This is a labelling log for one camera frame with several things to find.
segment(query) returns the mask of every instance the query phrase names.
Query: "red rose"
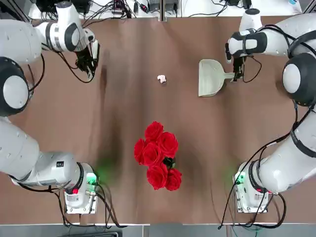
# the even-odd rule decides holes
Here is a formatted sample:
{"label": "red rose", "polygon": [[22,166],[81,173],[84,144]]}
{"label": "red rose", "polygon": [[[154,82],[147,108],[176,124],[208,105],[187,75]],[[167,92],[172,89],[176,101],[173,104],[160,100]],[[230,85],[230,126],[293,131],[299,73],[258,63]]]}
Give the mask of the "red rose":
{"label": "red rose", "polygon": [[147,180],[154,190],[163,188],[166,185],[168,170],[165,164],[150,167],[147,170]]}
{"label": "red rose", "polygon": [[161,151],[155,142],[150,142],[144,147],[143,158],[144,165],[147,166],[159,165],[163,160]]}
{"label": "red rose", "polygon": [[170,132],[164,132],[158,140],[158,145],[164,156],[174,158],[178,150],[178,141]]}
{"label": "red rose", "polygon": [[169,169],[167,182],[166,182],[166,189],[169,191],[177,190],[181,184],[181,173],[177,169]]}
{"label": "red rose", "polygon": [[161,123],[154,121],[146,128],[145,138],[148,141],[155,141],[160,135],[162,135],[162,132],[163,126],[161,125]]}
{"label": "red rose", "polygon": [[139,139],[134,146],[134,157],[135,157],[135,160],[140,165],[144,164],[144,157],[143,157],[144,146],[145,146],[145,142],[143,139]]}

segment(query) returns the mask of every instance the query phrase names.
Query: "electronic device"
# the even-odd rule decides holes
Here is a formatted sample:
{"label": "electronic device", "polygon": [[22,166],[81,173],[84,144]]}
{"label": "electronic device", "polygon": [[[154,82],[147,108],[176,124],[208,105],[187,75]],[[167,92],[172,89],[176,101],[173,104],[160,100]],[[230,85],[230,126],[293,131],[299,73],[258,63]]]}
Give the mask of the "electronic device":
{"label": "electronic device", "polygon": [[[259,208],[261,212],[267,206],[268,195],[287,191],[316,174],[315,21],[316,13],[309,13],[262,26],[260,11],[252,8],[245,11],[239,31],[226,43],[226,57],[233,58],[234,65],[248,55],[287,56],[283,86],[296,104],[309,107],[275,152],[261,161],[241,164],[233,177],[238,212],[253,213]],[[234,73],[240,77],[240,67]]]}
{"label": "electronic device", "polygon": [[243,8],[245,9],[249,9],[252,5],[251,0],[242,0],[242,2],[243,2]]}
{"label": "electronic device", "polygon": [[30,99],[20,65],[37,61],[42,50],[71,51],[76,65],[92,80],[100,45],[94,33],[82,28],[79,14],[69,1],[56,4],[58,22],[30,23],[1,19],[0,29],[0,171],[21,187],[56,185],[64,190],[71,213],[96,211],[97,177],[90,165],[66,152],[41,152],[39,144],[7,116],[23,111]]}
{"label": "electronic device", "polygon": [[[179,0],[165,0],[165,10],[173,11],[174,5],[179,4]],[[148,0],[149,11],[159,11],[159,0]]]}
{"label": "electronic device", "polygon": [[[36,6],[41,12],[56,13],[56,4],[62,2],[62,0],[36,0]],[[72,4],[75,6],[77,12],[88,13],[90,9],[90,0],[72,0]]]}
{"label": "electronic device", "polygon": [[225,0],[228,6],[238,6],[240,0]]}

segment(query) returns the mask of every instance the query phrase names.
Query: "wooden tabletop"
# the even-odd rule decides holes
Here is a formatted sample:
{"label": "wooden tabletop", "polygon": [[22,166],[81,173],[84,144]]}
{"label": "wooden tabletop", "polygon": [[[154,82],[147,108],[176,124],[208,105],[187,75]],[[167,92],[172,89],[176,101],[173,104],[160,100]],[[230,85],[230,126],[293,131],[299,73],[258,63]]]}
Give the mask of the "wooden tabletop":
{"label": "wooden tabletop", "polygon": [[[263,23],[281,19],[264,17]],[[27,109],[10,119],[35,138],[42,151],[72,152],[77,161],[91,164],[110,186],[120,223],[217,224],[238,166],[263,144],[287,133],[294,121],[293,104],[280,86],[285,57],[256,56],[263,66],[252,83],[229,83],[214,97],[198,98],[199,61],[215,59],[231,71],[224,45],[239,23],[238,17],[221,17],[93,24],[101,44],[94,81],[79,82],[56,54],[45,52],[42,83]],[[73,65],[75,55],[65,55]],[[41,61],[32,68],[39,78]],[[247,60],[245,78],[258,69]],[[165,86],[158,75],[166,75]],[[134,144],[154,120],[179,141],[176,158],[183,183],[178,191],[154,191],[146,168],[134,160]],[[1,224],[62,223],[55,196],[28,192],[4,174],[0,180]],[[314,181],[284,193],[286,222],[316,223]],[[282,212],[281,202],[275,200]],[[233,200],[230,204],[233,211]],[[251,218],[233,216],[228,211],[225,223]],[[78,216],[71,220],[78,221]],[[102,203],[96,215],[82,221],[104,223]],[[257,221],[277,222],[274,205]]]}

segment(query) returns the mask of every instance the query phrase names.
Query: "floor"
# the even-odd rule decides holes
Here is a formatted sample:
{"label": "floor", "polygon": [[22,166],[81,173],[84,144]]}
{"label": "floor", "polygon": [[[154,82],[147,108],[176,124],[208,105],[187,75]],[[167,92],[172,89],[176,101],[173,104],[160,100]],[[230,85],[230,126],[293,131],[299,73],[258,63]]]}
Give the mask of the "floor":
{"label": "floor", "polygon": [[[123,230],[111,228],[111,232],[118,232],[119,237],[311,237],[315,236],[316,225],[309,224],[284,224],[275,230],[260,230],[252,232],[241,227],[232,229],[223,227],[217,230],[217,225],[181,225],[161,224],[145,226],[133,226]],[[95,228],[65,228],[61,225],[37,225],[37,226],[0,226],[0,237],[62,237],[84,235],[100,232]]]}

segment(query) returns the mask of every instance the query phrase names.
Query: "green indicator light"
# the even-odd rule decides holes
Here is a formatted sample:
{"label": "green indicator light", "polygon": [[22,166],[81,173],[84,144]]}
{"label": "green indicator light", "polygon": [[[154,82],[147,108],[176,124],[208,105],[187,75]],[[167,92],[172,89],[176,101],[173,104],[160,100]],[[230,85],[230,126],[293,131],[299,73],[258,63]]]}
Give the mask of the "green indicator light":
{"label": "green indicator light", "polygon": [[87,173],[87,183],[88,184],[96,183],[96,181],[97,181],[97,176],[94,173]]}

